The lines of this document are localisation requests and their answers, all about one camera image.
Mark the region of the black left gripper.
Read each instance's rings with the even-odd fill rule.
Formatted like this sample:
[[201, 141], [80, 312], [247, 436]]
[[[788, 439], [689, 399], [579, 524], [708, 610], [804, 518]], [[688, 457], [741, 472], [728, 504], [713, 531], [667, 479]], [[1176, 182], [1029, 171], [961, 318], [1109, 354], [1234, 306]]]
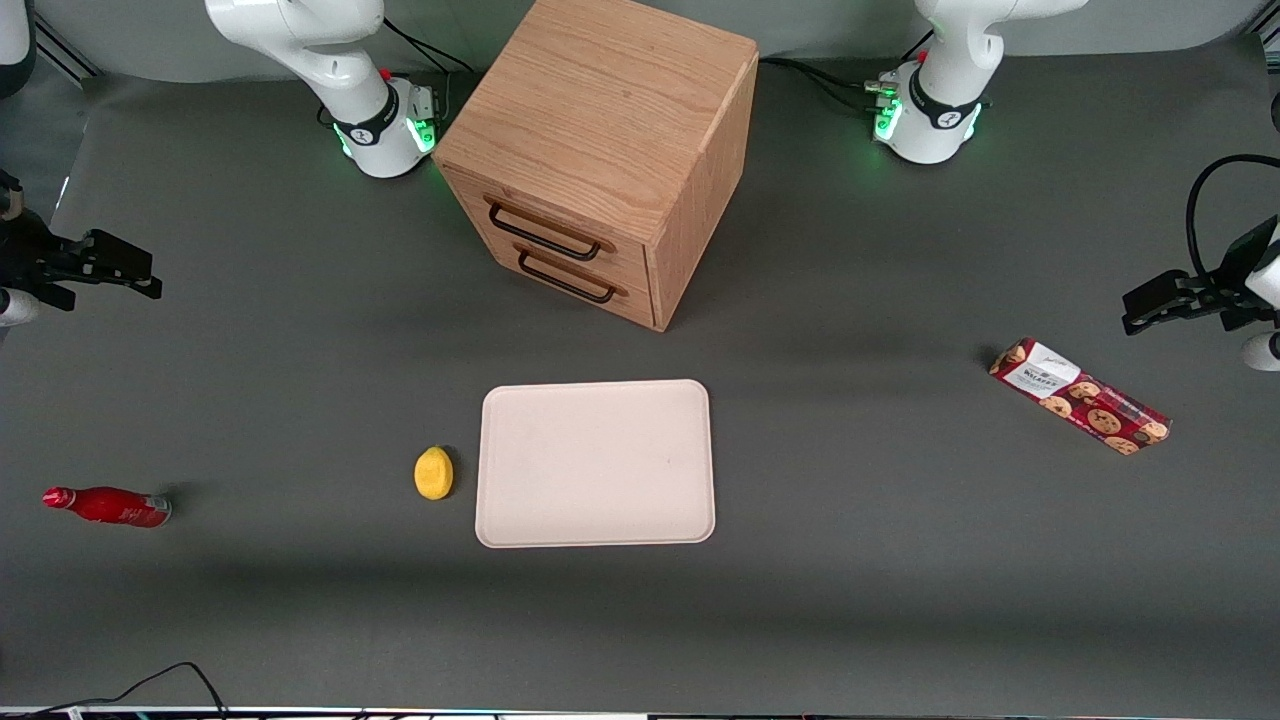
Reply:
[[[1135, 336], [1166, 322], [1193, 319], [1201, 278], [1167, 270], [1149, 282], [1152, 295], [1123, 296], [1123, 329]], [[1277, 325], [1277, 218], [1270, 217], [1233, 241], [1210, 273], [1211, 309], [1226, 332], [1256, 322]]]

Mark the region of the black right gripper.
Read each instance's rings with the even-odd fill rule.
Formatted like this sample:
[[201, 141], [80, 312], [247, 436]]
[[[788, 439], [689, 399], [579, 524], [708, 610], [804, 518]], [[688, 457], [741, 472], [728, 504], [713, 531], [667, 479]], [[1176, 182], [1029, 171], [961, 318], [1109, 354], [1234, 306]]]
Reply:
[[72, 311], [76, 292], [59, 283], [111, 284], [133, 290], [147, 299], [163, 296], [163, 282], [152, 277], [152, 255], [111, 233], [90, 233], [90, 255], [96, 269], [119, 275], [78, 274], [79, 252], [68, 240], [55, 236], [38, 214], [26, 206], [20, 182], [1, 172], [1, 287], [3, 310], [27, 296], [37, 306]]

